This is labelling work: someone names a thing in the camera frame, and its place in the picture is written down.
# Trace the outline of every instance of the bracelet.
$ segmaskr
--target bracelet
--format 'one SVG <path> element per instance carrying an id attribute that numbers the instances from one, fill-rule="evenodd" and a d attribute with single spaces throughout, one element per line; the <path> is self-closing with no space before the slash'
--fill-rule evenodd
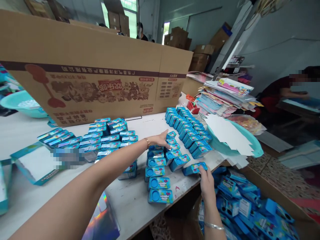
<path id="1" fill-rule="evenodd" d="M 147 149 L 146 149 L 146 150 L 148 150 L 148 148 L 151 146 L 150 141 L 149 141 L 149 139 L 148 139 L 148 138 L 144 138 L 144 139 L 147 141 L 148 147 L 147 147 Z"/>
<path id="2" fill-rule="evenodd" d="M 218 230 L 224 230 L 224 227 L 219 227 L 217 225 L 214 225 L 214 224 L 211 224 L 211 223 L 208 223 L 208 222 L 204 222 L 204 225 L 206 225 L 207 227 L 218 229 Z"/>

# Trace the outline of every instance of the plastic bag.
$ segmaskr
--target plastic bag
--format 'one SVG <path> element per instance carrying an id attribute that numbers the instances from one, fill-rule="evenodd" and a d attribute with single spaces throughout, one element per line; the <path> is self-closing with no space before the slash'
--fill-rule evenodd
<path id="1" fill-rule="evenodd" d="M 250 133 L 257 136 L 262 134 L 265 130 L 265 126 L 259 123 L 254 117 L 245 114 L 232 114 L 230 117 L 227 118 L 230 121 L 233 121 L 240 126 L 247 129 Z"/>

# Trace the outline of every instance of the white table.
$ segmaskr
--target white table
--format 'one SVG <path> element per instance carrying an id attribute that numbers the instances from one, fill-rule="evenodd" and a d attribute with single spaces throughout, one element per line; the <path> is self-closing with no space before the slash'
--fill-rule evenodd
<path id="1" fill-rule="evenodd" d="M 156 135 L 170 128 L 165 120 L 165 113 L 143 116 L 140 119 L 128 121 L 128 129 L 135 130 L 139 139 Z M 9 155 L 37 141 L 36 137 L 46 133 L 52 128 L 47 125 L 47 119 L 32 119 L 21 113 L 9 117 L 0 117 L 0 158 L 9 158 Z M 88 131 L 88 124 L 66 127 L 76 136 L 82 136 Z M 189 154 L 183 143 L 176 136 L 181 146 L 182 154 Z M 119 181 L 116 179 L 106 189 L 107 195 L 115 216 L 120 225 L 120 237 L 128 239 L 137 234 L 154 218 L 163 213 L 172 205 L 148 204 L 147 183 L 144 182 L 146 167 L 146 153 L 138 158 L 138 173 L 135 179 Z M 211 151 L 204 158 L 195 160 L 189 154 L 191 161 L 186 165 L 204 161 L 211 168 L 217 167 L 225 156 Z M 0 239 L 8 239 L 27 219 L 29 219 L 41 206 L 43 206 L 62 187 L 75 178 L 79 173 L 91 166 L 87 163 L 75 170 L 65 170 L 57 174 L 43 186 L 32 185 L 18 169 L 13 172 L 12 186 L 9 193 L 9 211 L 0 217 Z M 200 181 L 199 176 L 184 177 L 182 171 L 172 173 L 169 167 L 165 168 L 166 177 L 170 178 L 171 190 L 174 194 L 174 203 L 194 188 Z"/>

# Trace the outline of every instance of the silver bracelet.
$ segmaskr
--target silver bracelet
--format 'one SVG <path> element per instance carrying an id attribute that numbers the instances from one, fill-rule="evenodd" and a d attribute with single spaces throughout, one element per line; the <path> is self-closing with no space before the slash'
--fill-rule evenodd
<path id="1" fill-rule="evenodd" d="M 218 229 L 218 230 L 224 230 L 224 227 L 219 227 L 219 226 L 214 225 L 212 223 L 204 222 L 204 225 L 206 225 L 207 227 Z"/>

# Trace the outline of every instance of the teal plastic basin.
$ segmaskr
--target teal plastic basin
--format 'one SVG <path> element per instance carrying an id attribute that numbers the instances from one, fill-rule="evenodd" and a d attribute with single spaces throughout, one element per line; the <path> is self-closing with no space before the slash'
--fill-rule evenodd
<path id="1" fill-rule="evenodd" d="M 46 112 L 42 110 L 41 107 L 38 108 L 28 108 L 28 107 L 18 107 L 19 103 L 27 100 L 32 100 L 33 98 L 27 91 L 20 91 L 10 94 L 4 97 L 0 104 L 8 109 L 15 109 L 29 117 L 33 118 L 45 118 L 48 116 Z"/>
<path id="2" fill-rule="evenodd" d="M 255 158 L 261 157 L 264 152 L 263 152 L 261 144 L 259 143 L 257 138 L 254 135 L 252 135 L 252 133 L 250 133 L 247 129 L 240 126 L 239 124 L 232 122 L 228 119 L 226 119 L 226 120 L 231 122 L 242 133 L 242 135 L 245 136 L 252 143 L 251 147 L 254 150 L 252 152 L 254 154 L 253 157 L 255 157 Z M 230 147 L 228 146 L 228 144 L 226 144 L 224 142 L 223 143 L 220 142 L 218 140 L 218 138 L 214 135 L 213 131 L 211 130 L 211 128 L 209 126 L 207 126 L 207 130 L 212 136 L 212 141 L 209 144 L 213 149 L 216 149 L 218 152 L 221 152 L 221 153 L 229 155 L 229 156 L 240 155 L 240 153 L 237 150 L 231 150 Z"/>

